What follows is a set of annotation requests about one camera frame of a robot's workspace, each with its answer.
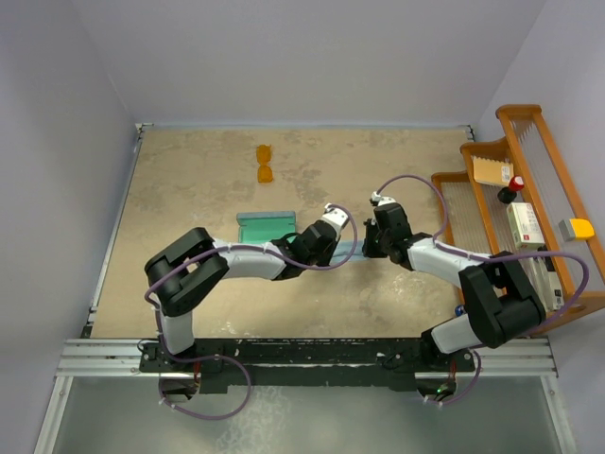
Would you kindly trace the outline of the light blue cleaning cloth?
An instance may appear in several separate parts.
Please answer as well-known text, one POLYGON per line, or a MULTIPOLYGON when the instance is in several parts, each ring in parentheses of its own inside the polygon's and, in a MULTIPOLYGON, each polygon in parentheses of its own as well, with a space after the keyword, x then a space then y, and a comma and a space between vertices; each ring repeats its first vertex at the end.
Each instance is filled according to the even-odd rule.
POLYGON ((348 259, 348 262, 365 260, 366 257, 362 252, 362 247, 362 240, 357 240, 356 242, 353 240, 340 240, 332 255, 330 265, 334 266, 340 262, 343 262, 349 254, 351 257, 348 259))

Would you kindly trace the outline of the blue-grey glasses case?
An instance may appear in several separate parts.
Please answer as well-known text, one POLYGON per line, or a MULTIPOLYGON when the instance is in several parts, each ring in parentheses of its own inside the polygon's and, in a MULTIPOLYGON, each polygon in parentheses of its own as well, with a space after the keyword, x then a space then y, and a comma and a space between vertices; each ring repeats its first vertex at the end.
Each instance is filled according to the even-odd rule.
POLYGON ((236 221, 240 243, 260 244, 296 232, 294 211, 238 213, 236 221))

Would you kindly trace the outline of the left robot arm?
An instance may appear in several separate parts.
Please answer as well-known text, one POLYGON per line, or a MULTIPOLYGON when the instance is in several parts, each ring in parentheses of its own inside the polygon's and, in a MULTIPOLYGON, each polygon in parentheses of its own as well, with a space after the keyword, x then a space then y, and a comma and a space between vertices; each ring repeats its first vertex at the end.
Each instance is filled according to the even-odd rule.
POLYGON ((156 321, 163 341, 162 361, 174 371, 195 357, 193 310, 223 280, 259 278, 284 281, 311 267, 326 268, 346 224, 321 218, 301 233, 261 244, 227 243, 197 227, 150 258, 144 266, 155 294, 156 321))

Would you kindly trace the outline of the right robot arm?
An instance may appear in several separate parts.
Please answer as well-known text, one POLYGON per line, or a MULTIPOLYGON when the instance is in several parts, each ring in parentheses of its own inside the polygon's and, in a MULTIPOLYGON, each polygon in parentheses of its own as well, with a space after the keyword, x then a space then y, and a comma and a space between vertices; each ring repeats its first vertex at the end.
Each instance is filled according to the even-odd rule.
POLYGON ((419 354, 427 368, 441 370, 455 353, 477 345, 495 349, 545 321, 543 303, 510 253, 489 256, 448 248, 427 233, 414 234, 400 203, 374 201, 372 206, 373 217, 364 222, 364 256, 433 275, 462 293, 465 313, 420 337, 419 354))

